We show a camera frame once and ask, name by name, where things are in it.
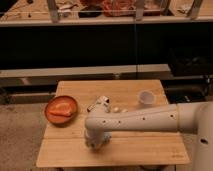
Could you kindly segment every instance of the tabletop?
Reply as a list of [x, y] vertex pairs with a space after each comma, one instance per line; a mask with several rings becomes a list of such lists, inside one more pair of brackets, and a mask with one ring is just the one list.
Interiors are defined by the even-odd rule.
[[150, 90], [154, 106], [168, 104], [159, 80], [62, 81], [56, 96], [69, 95], [78, 102], [78, 114], [66, 127], [47, 124], [37, 167], [88, 167], [187, 164], [189, 158], [179, 133], [113, 132], [110, 142], [98, 151], [85, 145], [87, 107], [99, 96], [110, 99], [113, 109], [140, 109], [137, 95]]

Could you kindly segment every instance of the red object on shelf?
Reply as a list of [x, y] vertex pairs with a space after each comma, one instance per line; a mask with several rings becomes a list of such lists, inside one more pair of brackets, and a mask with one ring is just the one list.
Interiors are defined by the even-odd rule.
[[49, 101], [45, 108], [47, 120], [53, 124], [64, 124], [77, 114], [77, 102], [70, 96], [58, 96]]
[[106, 16], [124, 16], [133, 14], [134, 0], [104, 0], [102, 4]]

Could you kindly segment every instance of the bowl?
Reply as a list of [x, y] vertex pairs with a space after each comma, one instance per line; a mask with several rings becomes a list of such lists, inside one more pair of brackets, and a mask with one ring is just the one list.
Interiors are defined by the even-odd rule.
[[71, 96], [57, 96], [51, 99], [45, 107], [47, 120], [55, 125], [69, 122], [78, 110], [77, 101]]

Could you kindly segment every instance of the small white object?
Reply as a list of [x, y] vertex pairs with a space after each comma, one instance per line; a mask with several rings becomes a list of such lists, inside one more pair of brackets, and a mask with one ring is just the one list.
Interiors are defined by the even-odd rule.
[[120, 111], [119, 107], [114, 107], [113, 108], [113, 113], [118, 113]]
[[138, 94], [139, 102], [145, 105], [155, 104], [156, 97], [152, 91], [143, 90]]
[[73, 6], [73, 5], [71, 5], [71, 4], [65, 4], [65, 5], [59, 7], [59, 10], [70, 9], [72, 6]]

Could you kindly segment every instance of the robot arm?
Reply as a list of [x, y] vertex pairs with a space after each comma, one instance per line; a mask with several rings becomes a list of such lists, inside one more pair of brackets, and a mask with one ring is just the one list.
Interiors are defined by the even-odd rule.
[[100, 97], [85, 121], [87, 145], [99, 148], [109, 141], [110, 131], [197, 133], [193, 171], [213, 168], [213, 103], [172, 104], [126, 113], [109, 113], [106, 97]]

